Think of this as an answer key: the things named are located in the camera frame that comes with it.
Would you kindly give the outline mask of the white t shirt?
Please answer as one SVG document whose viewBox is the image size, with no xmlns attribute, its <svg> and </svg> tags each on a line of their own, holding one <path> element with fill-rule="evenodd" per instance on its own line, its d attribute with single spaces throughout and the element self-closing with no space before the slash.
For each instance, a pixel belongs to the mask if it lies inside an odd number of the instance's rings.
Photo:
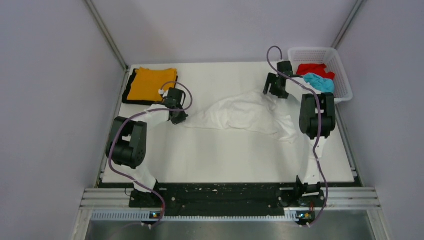
<svg viewBox="0 0 424 240">
<path fill-rule="evenodd" d="M 285 99 L 252 90 L 220 100 L 188 117 L 191 129 L 243 130 L 292 143 L 297 130 Z"/>
</svg>

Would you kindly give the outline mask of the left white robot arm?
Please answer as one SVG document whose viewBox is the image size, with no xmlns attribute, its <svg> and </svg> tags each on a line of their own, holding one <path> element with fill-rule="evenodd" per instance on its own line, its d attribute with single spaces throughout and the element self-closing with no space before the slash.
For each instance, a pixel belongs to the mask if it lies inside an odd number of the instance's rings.
<svg viewBox="0 0 424 240">
<path fill-rule="evenodd" d="M 190 91 L 174 87 L 160 89 L 163 99 L 144 111 L 130 117 L 114 119 L 106 145 L 105 155 L 109 168 L 134 184 L 136 194 L 149 207 L 160 203 L 166 208 L 164 198 L 155 190 L 157 179 L 150 173 L 144 160 L 147 155 L 148 132 L 166 122 L 178 125 L 188 118 L 184 103 Z"/>
</svg>

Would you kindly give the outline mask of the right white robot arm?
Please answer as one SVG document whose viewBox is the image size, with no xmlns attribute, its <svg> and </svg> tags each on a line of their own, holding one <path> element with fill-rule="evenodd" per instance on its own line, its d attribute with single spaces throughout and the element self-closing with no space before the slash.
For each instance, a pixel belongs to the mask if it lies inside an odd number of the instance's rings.
<svg viewBox="0 0 424 240">
<path fill-rule="evenodd" d="M 280 61 L 270 67 L 263 93 L 279 99 L 293 97 L 300 104 L 298 126 L 304 137 L 300 171 L 292 196 L 293 202 L 305 207 L 326 207 L 328 182 L 320 159 L 325 144 L 336 128 L 335 97 L 331 92 L 320 92 L 295 75 L 290 61 Z"/>
</svg>

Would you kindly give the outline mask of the teal t shirt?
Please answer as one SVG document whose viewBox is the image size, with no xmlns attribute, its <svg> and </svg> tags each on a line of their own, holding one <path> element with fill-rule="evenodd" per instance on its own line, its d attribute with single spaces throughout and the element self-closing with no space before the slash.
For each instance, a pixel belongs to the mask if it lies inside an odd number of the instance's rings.
<svg viewBox="0 0 424 240">
<path fill-rule="evenodd" d="M 311 85 L 314 89 L 322 93 L 334 93 L 335 84 L 333 80 L 329 78 L 321 77 L 315 73 L 307 73 L 303 76 L 303 79 L 306 83 Z"/>
</svg>

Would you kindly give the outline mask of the red t shirt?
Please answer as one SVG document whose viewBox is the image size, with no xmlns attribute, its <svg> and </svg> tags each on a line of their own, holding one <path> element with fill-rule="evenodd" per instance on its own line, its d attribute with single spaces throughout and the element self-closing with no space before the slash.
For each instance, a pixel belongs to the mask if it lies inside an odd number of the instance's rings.
<svg viewBox="0 0 424 240">
<path fill-rule="evenodd" d="M 334 80 L 336 74 L 332 71 L 329 71 L 326 64 L 317 64 L 317 63 L 303 63 L 300 64 L 297 68 L 296 74 L 304 76 L 306 74 L 316 74 L 324 79 Z"/>
</svg>

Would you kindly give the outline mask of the white plastic basket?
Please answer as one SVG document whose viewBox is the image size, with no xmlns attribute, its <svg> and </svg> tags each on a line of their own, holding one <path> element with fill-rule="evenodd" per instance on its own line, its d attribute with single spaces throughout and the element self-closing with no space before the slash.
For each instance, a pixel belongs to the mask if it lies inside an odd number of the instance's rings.
<svg viewBox="0 0 424 240">
<path fill-rule="evenodd" d="M 287 54 L 295 74 L 300 64 L 325 64 L 328 71 L 335 73 L 333 94 L 336 104 L 353 98 L 353 92 L 337 50 L 331 47 L 292 47 Z"/>
</svg>

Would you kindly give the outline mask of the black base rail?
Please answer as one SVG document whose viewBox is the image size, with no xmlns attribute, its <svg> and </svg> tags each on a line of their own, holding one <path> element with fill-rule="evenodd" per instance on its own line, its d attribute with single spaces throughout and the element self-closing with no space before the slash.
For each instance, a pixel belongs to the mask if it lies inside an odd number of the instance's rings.
<svg viewBox="0 0 424 240">
<path fill-rule="evenodd" d="M 324 188 L 300 183 L 157 183 L 133 190 L 130 208 L 165 208 L 166 217 L 283 216 L 285 208 L 322 207 Z"/>
</svg>

